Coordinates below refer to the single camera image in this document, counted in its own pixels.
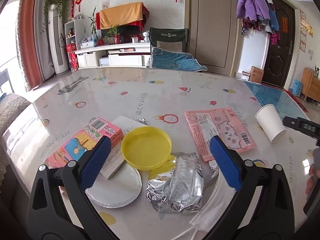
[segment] paper cup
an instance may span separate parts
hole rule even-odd
[[[256,119],[271,143],[280,141],[287,133],[274,105],[265,105],[256,114]]]

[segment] blue box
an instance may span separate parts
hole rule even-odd
[[[292,89],[292,94],[295,95],[296,97],[299,97],[302,91],[302,83],[299,82],[298,80],[295,80],[293,83],[293,89]]]

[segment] pink mask package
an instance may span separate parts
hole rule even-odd
[[[257,147],[242,121],[231,108],[187,111],[184,113],[199,152],[205,162],[213,161],[210,139],[218,135],[237,153]]]

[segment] white face mask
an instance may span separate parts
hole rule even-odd
[[[209,200],[190,221],[190,224],[193,226],[172,240],[179,238],[192,229],[195,229],[196,231],[194,232],[191,240],[194,239],[198,230],[209,232],[222,216],[235,193],[236,190],[228,185],[226,179],[222,175],[222,172],[219,171],[218,181]]]

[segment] green plant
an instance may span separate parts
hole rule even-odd
[[[97,30],[96,30],[96,18],[94,17],[94,13],[96,11],[96,8],[94,8],[93,13],[92,13],[92,17],[87,16],[90,20],[91,20],[91,24],[90,26],[92,26],[92,31],[91,34],[95,33],[97,35]]]
[[[48,12],[52,4],[55,5],[55,8],[58,11],[58,15],[62,19],[62,21],[66,22],[67,2],[68,0],[45,0],[43,13],[46,25],[48,24]]]
[[[119,28],[118,28],[118,25],[115,25],[115,26],[111,26],[111,28],[109,29],[108,31],[109,34],[111,34],[112,36],[116,36],[116,35],[119,35]]]

